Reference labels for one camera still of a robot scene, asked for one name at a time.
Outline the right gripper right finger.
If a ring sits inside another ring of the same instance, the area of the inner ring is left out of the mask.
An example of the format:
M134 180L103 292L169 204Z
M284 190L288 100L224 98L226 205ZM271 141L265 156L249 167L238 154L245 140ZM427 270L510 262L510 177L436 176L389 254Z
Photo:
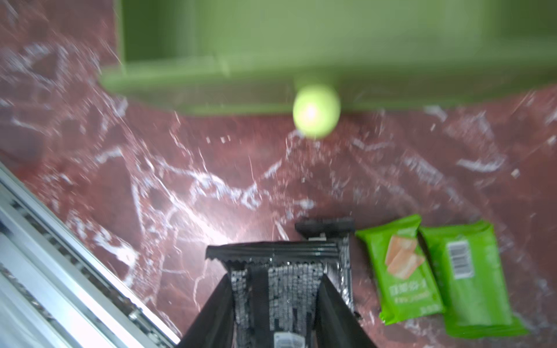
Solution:
M376 347L327 275L318 290L315 331L318 347Z

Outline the green cookie packet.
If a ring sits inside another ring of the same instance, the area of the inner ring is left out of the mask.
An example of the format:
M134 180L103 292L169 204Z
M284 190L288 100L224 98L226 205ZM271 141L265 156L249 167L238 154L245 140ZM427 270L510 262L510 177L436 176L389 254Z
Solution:
M512 337L529 331L513 314L493 224L419 227L445 305L447 335Z
M410 215L355 235L366 245L385 325L443 314L435 277L419 245L420 215Z

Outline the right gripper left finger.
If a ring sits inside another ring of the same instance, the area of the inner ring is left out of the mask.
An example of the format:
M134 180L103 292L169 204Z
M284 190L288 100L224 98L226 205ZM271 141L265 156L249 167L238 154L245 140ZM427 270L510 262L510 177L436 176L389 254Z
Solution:
M226 274L176 347L232 347L234 319L232 282Z

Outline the green drawer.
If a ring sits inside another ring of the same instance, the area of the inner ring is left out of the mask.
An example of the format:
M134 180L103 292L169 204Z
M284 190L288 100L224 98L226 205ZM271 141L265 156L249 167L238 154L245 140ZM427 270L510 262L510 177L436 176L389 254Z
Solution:
M556 82L555 1L116 1L101 86L185 115L454 107Z

